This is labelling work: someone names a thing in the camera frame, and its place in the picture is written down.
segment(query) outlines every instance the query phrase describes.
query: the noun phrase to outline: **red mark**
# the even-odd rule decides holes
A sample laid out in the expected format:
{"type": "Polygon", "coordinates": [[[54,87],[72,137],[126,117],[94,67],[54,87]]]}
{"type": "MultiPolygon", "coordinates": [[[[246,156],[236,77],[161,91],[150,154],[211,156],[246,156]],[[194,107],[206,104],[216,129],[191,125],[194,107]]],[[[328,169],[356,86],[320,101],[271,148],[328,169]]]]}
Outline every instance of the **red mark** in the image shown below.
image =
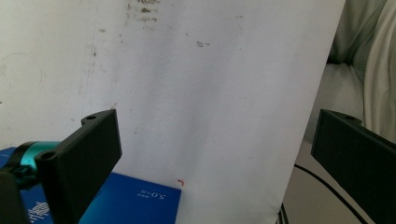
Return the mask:
{"type": "Polygon", "coordinates": [[[177,182],[181,183],[181,187],[184,187],[184,180],[178,180],[177,182]]]}

